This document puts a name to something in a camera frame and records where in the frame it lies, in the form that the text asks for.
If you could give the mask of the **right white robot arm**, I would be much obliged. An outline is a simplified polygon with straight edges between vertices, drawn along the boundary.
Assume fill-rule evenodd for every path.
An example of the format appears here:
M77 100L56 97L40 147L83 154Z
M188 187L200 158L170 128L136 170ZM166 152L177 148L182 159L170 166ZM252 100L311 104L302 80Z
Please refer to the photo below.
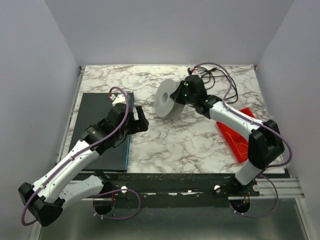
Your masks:
M234 176L239 185L248 185L285 150L278 125L273 120L249 117L221 98L208 94L198 75L182 80L170 98L177 104L191 105L198 114L226 125L248 141L248 160Z

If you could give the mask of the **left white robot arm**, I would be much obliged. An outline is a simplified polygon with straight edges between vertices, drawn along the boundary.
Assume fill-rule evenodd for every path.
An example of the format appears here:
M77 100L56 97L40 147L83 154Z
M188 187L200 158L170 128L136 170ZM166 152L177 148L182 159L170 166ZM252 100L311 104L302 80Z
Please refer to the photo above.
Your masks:
M30 212L36 222L46 227L57 220L65 208L82 199L113 198L118 192L126 194L129 189L125 186L113 189L114 184L103 171L96 171L75 184L71 181L120 139L149 129L143 108L140 105L135 108L137 119L128 105L117 103L106 118L85 130L72 150L53 169L34 183L24 182L18 188L24 204L22 212Z

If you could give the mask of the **grey cable spool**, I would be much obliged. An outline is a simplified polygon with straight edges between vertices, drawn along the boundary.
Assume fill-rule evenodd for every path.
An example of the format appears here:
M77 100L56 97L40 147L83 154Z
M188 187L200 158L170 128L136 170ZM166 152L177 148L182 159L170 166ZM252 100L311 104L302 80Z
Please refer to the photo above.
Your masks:
M170 98L178 88L178 82L168 78L158 87L155 95L155 114L163 119L176 119L183 112L185 105L179 104Z

